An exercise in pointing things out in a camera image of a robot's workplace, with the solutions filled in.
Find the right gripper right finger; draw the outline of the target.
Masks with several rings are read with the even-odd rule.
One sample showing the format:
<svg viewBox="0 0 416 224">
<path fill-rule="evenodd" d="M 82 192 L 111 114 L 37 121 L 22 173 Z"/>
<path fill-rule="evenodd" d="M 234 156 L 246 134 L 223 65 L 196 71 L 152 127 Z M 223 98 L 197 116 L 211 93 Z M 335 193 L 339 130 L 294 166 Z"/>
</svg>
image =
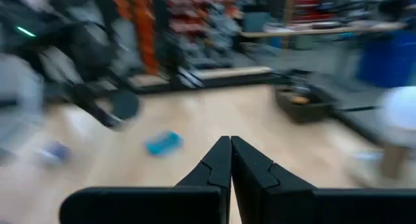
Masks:
<svg viewBox="0 0 416 224">
<path fill-rule="evenodd" d="M 232 179 L 243 223 L 415 224 L 415 190 L 318 188 L 239 136 Z"/>
</svg>

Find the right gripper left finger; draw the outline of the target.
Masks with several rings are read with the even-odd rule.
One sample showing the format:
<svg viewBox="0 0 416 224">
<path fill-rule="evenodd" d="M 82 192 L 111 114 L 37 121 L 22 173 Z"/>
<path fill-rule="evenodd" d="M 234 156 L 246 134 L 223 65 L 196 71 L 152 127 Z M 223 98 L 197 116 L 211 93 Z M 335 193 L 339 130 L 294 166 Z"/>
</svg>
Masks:
<svg viewBox="0 0 416 224">
<path fill-rule="evenodd" d="M 222 136 L 175 186 L 89 187 L 69 195 L 58 213 L 67 224 L 228 223 L 231 139 Z"/>
</svg>

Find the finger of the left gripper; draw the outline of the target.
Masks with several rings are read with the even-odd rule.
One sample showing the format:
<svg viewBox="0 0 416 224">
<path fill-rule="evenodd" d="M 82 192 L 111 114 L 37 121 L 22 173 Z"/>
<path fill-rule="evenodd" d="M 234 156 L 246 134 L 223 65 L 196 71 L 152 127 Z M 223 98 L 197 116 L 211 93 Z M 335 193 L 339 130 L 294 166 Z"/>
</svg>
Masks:
<svg viewBox="0 0 416 224">
<path fill-rule="evenodd" d="M 105 127 L 114 126 L 112 116 L 96 104 L 93 93 L 87 86 L 70 86 L 70 100 Z"/>
</svg>

